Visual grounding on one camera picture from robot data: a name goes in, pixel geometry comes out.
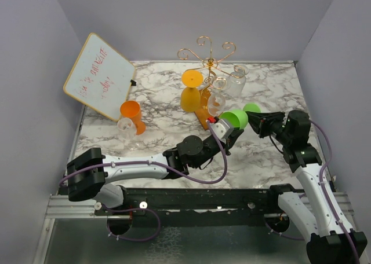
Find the green plastic goblet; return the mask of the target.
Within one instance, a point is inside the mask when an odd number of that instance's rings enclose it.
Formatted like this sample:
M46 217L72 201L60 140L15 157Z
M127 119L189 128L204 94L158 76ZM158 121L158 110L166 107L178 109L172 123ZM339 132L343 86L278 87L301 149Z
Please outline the green plastic goblet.
M248 125L247 111L260 113L260 107L255 103L247 103L243 109L233 109L223 112L219 118L225 119L231 123L236 129L244 129Z

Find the clear round wine glass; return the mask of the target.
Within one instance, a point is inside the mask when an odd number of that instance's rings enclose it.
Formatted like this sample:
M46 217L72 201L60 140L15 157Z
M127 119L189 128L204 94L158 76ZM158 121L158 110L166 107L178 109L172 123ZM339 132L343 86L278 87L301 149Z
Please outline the clear round wine glass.
M223 75L216 75L210 81L210 97L208 98L207 109L212 116L220 116L225 108L226 98L223 94L228 87L227 78Z

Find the clear patterned stemmed glass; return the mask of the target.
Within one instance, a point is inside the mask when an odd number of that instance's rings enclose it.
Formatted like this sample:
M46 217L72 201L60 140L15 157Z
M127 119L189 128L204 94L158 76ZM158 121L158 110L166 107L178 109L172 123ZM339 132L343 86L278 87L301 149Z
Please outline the clear patterned stemmed glass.
M240 65L234 66L234 71L228 77L227 93L232 97L238 97L246 84L248 70Z

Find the yellow plastic goblet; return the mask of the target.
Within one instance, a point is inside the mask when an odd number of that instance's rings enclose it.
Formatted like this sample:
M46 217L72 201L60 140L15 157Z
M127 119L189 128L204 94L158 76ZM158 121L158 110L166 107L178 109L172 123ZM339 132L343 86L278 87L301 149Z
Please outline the yellow plastic goblet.
M183 73L181 81L185 89L181 93L180 106L185 112L194 112L201 103L198 87L203 83L203 76L199 71L189 69Z

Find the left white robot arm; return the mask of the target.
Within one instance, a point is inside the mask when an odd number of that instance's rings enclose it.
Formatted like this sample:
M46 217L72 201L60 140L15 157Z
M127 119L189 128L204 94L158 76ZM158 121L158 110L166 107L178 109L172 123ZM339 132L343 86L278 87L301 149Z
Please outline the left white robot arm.
M129 179L178 179L204 184L190 176L190 168L201 168L219 153L229 155L230 148L243 133L234 129L225 141L213 135L202 140L195 135L185 137L176 147L147 157L123 158L105 156L100 148L91 148L67 164L68 199L72 202L94 199L114 214L123 214L128 207L123 189L114 182Z

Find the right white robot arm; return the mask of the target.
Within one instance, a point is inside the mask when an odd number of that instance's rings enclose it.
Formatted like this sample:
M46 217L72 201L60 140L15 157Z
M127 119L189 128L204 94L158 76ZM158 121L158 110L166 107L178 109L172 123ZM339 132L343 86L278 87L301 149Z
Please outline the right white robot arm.
M291 185L274 185L266 198L272 212L283 211L306 242L311 263L359 263L368 241L345 217L326 178L328 162L308 142L316 123L300 110L261 113L247 111L253 131L260 137L275 138L291 172L301 183L311 206L308 209Z

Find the clear glass near whiteboard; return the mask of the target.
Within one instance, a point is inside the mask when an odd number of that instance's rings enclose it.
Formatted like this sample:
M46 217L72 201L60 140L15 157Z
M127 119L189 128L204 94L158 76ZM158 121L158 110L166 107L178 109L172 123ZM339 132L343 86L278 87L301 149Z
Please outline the clear glass near whiteboard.
M131 151L136 150L139 147L139 143L136 138L137 128L133 121L129 118L121 118L117 123L117 127L124 147Z

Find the orange plastic goblet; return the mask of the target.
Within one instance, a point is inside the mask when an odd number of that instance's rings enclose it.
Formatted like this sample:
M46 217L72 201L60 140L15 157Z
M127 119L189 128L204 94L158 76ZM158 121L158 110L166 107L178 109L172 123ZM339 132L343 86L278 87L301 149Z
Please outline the orange plastic goblet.
M141 135L146 130L146 124L142 121L140 104L136 101L127 100L120 107L122 117L129 118L136 126L136 134Z

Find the white framed whiteboard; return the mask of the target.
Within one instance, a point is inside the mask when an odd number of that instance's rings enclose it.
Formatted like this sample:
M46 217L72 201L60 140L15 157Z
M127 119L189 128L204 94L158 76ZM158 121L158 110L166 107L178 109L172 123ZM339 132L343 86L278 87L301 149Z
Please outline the white framed whiteboard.
M95 33L89 34L63 86L64 92L106 118L117 121L135 66Z

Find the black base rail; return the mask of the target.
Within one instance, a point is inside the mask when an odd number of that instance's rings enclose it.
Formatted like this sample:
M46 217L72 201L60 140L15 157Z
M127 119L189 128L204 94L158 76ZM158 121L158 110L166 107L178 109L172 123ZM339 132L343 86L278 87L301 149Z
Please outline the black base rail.
M266 226L289 228L288 216L269 189L144 189L124 190L123 205L97 215L126 219L134 227Z

